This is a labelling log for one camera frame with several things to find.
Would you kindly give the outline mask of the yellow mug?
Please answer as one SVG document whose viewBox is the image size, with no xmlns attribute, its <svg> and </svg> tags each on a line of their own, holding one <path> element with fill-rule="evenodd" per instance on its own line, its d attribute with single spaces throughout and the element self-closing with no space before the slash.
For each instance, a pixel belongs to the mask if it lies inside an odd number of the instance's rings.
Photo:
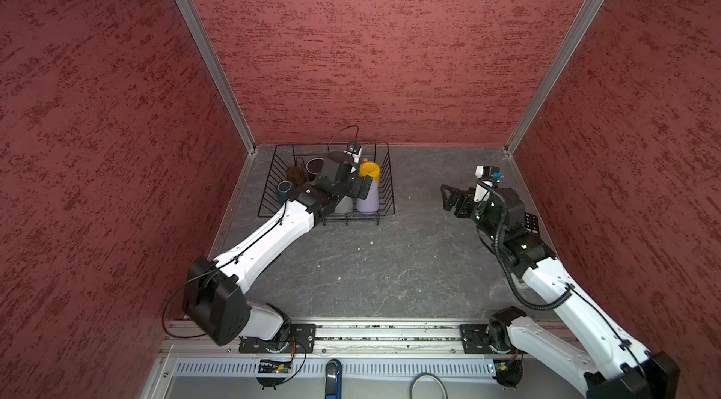
<svg viewBox="0 0 721 399">
<path fill-rule="evenodd" d="M 380 182 L 380 166 L 375 162 L 364 159 L 359 166 L 359 174 L 361 177 L 370 177 L 376 182 Z"/>
</svg>

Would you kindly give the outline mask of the lavender cup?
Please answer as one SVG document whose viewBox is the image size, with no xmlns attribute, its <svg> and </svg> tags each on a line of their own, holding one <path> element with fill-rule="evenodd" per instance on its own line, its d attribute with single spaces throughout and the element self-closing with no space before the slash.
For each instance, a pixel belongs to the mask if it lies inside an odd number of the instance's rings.
<svg viewBox="0 0 721 399">
<path fill-rule="evenodd" d="M 363 187 L 367 187 L 365 198 L 359 197 L 356 208 L 364 215 L 376 214 L 379 210 L 379 182 L 373 177 L 364 177 Z"/>
</svg>

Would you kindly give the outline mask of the grey mug cream inside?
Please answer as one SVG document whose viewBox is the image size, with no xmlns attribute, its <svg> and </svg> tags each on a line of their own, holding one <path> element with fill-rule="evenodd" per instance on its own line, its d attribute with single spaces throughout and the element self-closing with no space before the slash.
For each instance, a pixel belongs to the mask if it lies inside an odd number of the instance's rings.
<svg viewBox="0 0 721 399">
<path fill-rule="evenodd" d="M 334 212 L 336 214 L 349 214 L 349 213 L 353 213 L 353 211 L 354 211 L 354 199 L 349 196 L 345 196 L 337 204 Z"/>
</svg>

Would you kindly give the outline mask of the black mug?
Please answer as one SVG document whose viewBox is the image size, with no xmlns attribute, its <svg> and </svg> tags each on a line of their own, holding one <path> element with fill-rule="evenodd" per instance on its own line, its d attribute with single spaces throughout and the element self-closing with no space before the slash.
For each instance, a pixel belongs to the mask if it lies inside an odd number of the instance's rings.
<svg viewBox="0 0 721 399">
<path fill-rule="evenodd" d="M 305 164 L 305 171 L 308 181 L 314 181 L 321 173 L 324 166 L 323 157 L 315 157 Z"/>
</svg>

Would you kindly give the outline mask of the teal mug white inside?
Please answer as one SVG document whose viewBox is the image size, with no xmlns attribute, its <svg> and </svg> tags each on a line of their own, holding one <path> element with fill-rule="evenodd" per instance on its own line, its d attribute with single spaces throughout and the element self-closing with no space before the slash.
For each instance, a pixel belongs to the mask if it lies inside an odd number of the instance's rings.
<svg viewBox="0 0 721 399">
<path fill-rule="evenodd" d="M 285 205 L 291 198 L 295 185 L 291 181 L 281 181 L 275 190 L 276 199 L 280 206 Z"/>
</svg>

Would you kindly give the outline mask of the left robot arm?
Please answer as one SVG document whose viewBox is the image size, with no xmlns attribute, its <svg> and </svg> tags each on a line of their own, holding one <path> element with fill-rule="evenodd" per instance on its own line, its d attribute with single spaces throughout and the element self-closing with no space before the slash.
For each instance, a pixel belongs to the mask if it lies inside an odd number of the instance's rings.
<svg viewBox="0 0 721 399">
<path fill-rule="evenodd" d="M 279 345 L 290 318 L 269 304 L 251 303 L 245 294 L 253 282 L 296 239 L 334 213 L 346 198 L 367 198 L 372 179 L 360 171 L 362 148 L 327 151 L 315 178 L 290 190 L 279 211 L 250 237 L 216 258 L 197 258 L 182 286 L 182 310 L 218 346 L 238 337 Z"/>
</svg>

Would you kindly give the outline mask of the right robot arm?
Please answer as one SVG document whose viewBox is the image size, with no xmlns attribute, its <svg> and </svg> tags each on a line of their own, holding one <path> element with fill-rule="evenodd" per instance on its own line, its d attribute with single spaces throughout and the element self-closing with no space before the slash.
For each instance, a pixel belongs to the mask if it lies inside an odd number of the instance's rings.
<svg viewBox="0 0 721 399">
<path fill-rule="evenodd" d="M 491 178 L 467 191 L 440 190 L 445 211 L 473 222 L 521 304 L 491 316 L 490 348 L 535 357 L 585 398 L 675 397 L 676 361 L 648 350 L 573 279 L 515 190 Z"/>
</svg>

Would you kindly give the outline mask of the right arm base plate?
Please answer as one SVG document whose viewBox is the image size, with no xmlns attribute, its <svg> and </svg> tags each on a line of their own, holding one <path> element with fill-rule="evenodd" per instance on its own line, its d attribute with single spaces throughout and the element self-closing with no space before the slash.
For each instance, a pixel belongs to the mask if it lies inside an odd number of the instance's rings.
<svg viewBox="0 0 721 399">
<path fill-rule="evenodd" d="M 462 324 L 460 340 L 466 355 L 514 355 L 529 354 L 527 348 L 518 348 L 512 342 L 514 326 L 499 322 L 491 324 Z"/>
</svg>

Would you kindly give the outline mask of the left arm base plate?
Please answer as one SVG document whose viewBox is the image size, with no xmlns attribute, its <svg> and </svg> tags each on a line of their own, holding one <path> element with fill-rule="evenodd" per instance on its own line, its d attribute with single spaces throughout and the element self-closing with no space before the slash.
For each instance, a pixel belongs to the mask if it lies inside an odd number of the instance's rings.
<svg viewBox="0 0 721 399">
<path fill-rule="evenodd" d="M 315 346 L 317 325 L 291 323 L 283 326 L 270 341 L 242 336 L 238 352 L 243 354 L 311 354 Z"/>
</svg>

